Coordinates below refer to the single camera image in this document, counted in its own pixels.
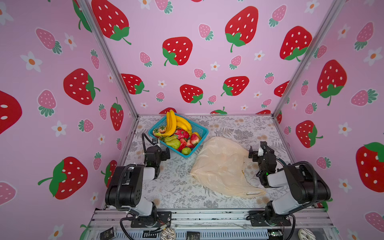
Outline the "large yellow banana bunch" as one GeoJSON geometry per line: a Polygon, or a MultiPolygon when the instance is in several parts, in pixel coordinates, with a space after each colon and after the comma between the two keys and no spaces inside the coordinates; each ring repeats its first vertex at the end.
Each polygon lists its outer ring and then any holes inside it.
{"type": "Polygon", "coordinates": [[[176,128],[177,128],[177,121],[176,121],[175,112],[173,110],[170,110],[169,112],[167,112],[166,118],[167,118],[166,119],[167,120],[167,127],[166,127],[166,132],[163,133],[163,136],[169,137],[175,133],[176,128]]]}

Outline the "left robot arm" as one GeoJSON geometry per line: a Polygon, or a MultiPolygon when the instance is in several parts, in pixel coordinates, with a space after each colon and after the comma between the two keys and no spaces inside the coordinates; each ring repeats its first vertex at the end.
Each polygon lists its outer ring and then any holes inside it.
{"type": "Polygon", "coordinates": [[[108,186],[105,203],[118,211],[127,211],[137,217],[157,216],[156,205],[144,197],[143,182],[158,178],[163,161],[170,159],[169,148],[149,147],[144,164],[117,167],[108,186]]]}

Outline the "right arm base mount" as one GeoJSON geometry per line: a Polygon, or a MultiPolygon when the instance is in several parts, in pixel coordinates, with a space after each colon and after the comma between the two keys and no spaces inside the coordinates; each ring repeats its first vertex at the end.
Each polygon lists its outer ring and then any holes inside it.
{"type": "Polygon", "coordinates": [[[277,215],[267,211],[249,211],[246,220],[251,222],[253,227],[291,227],[289,215],[277,215]]]}

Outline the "teal plastic basket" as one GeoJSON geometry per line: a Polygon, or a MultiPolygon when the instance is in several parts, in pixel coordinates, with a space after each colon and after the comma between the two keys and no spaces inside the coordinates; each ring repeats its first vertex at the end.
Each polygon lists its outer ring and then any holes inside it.
{"type": "Polygon", "coordinates": [[[152,138],[184,158],[196,152],[208,133],[208,129],[172,110],[149,130],[152,138]]]}

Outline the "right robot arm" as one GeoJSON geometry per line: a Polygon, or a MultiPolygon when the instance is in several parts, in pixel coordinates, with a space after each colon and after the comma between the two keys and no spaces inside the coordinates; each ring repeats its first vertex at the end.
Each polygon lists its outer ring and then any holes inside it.
{"type": "Polygon", "coordinates": [[[265,221],[285,218],[331,199],[330,188],[309,162],[286,164],[267,142],[260,142],[256,151],[250,148],[249,158],[258,163],[257,177],[264,188],[288,187],[290,190],[279,199],[270,201],[262,214],[257,214],[265,221]]]}

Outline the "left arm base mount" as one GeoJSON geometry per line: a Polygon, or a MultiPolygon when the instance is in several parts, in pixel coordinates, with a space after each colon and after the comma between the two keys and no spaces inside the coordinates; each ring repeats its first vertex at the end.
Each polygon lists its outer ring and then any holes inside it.
{"type": "Polygon", "coordinates": [[[163,225],[169,225],[171,220],[172,212],[160,211],[155,215],[138,217],[131,222],[131,228],[159,228],[163,225]]]}

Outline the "beige plastic bag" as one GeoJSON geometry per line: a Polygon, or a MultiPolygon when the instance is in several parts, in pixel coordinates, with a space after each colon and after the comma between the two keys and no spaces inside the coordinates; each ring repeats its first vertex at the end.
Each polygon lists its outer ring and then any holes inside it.
{"type": "Polygon", "coordinates": [[[266,191],[249,184],[244,175],[248,156],[238,143],[213,137],[204,143],[190,174],[204,187],[225,196],[263,197],[266,191]]]}

